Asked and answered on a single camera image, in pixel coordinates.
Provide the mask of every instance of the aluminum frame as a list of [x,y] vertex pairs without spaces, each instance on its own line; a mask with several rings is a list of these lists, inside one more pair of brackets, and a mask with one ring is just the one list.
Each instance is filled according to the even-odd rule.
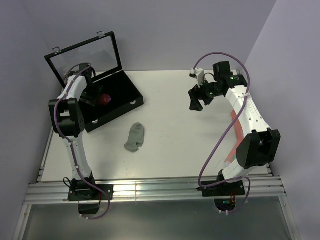
[[[69,189],[63,182],[42,182],[42,174],[46,165],[46,158],[50,148],[53,129],[51,129],[45,148],[42,164],[39,170],[37,182],[28,186],[21,214],[13,236],[14,240],[22,240],[29,220],[32,205],[46,204],[78,204],[88,201],[68,202]],[[250,198],[279,197],[283,215],[293,240],[301,240],[293,214],[289,207],[287,194],[279,176],[273,176],[270,166],[267,164],[268,174],[249,175],[251,180]],[[216,180],[216,176],[203,177],[204,181]],[[158,179],[133,179],[133,180],[100,180],[97,184],[113,184],[114,194],[112,202],[149,202],[149,201],[183,201],[204,199],[200,191],[197,191],[198,178],[158,178]]]

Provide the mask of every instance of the clear acrylic panel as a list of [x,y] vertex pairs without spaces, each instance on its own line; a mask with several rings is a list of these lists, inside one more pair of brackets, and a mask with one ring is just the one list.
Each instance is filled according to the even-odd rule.
[[234,214],[214,200],[112,202],[97,220],[79,218],[77,204],[34,205],[24,240],[289,240],[278,197],[249,198]]
[[51,61],[62,79],[73,66],[80,63],[91,63],[96,72],[107,72],[118,67],[111,36],[57,55]]

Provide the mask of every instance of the transparent lid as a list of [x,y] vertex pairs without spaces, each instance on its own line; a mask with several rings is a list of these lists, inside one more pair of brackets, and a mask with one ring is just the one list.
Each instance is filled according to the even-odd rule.
[[119,51],[113,32],[101,33],[99,36],[45,56],[60,84],[65,87],[66,73],[80,63],[91,63],[97,76],[93,81],[102,79],[122,70]]

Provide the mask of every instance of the white tabletop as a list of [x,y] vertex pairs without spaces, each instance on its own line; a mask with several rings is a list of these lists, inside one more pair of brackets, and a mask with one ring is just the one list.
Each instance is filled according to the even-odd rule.
[[[189,71],[127,71],[144,98],[144,105],[87,133],[86,158],[96,180],[195,177],[231,123],[229,102],[217,97],[202,112],[190,111],[188,91],[196,84]],[[131,153],[124,148],[134,123],[145,128],[144,144]],[[204,176],[216,176],[236,143],[232,129],[213,156]],[[259,167],[252,174],[267,174]],[[53,134],[43,182],[72,177],[65,145]]]

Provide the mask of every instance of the purple wall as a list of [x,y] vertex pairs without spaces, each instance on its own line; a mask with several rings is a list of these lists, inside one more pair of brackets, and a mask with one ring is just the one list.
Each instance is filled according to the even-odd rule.
[[[20,0],[50,48],[114,31],[125,70],[189,70],[204,54],[246,61],[276,0]],[[213,56],[201,63],[224,58]]]
[[302,239],[320,236],[320,27],[318,0],[278,0],[246,66],[251,94],[281,133],[272,164]]
[[11,239],[28,183],[37,178],[58,81],[50,51],[18,0],[0,1],[0,238]]

